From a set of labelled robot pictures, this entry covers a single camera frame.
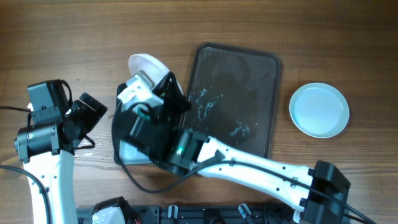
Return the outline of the white plate blue stain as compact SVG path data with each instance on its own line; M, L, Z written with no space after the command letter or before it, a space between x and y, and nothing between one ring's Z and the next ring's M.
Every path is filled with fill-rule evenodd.
M156 86L170 70L157 58L149 54L134 54L130 56L128 67L133 76L139 70L143 70Z

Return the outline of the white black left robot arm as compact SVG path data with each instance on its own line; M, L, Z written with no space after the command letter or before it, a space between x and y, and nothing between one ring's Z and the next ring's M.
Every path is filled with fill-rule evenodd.
M72 99L64 80L27 88L32 111L19 130L14 147L30 174L35 223L77 223L73 169L75 151L96 126L107 107L87 93Z

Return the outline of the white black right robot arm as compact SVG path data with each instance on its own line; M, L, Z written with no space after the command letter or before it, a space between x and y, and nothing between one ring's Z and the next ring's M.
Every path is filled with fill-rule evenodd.
M271 195L294 210L296 223L341 223L351 186L333 165L288 165L235 149L217 138L182 129L191 108L173 73L154 83L139 71L117 96L112 140L126 142L151 163L185 180L224 179Z

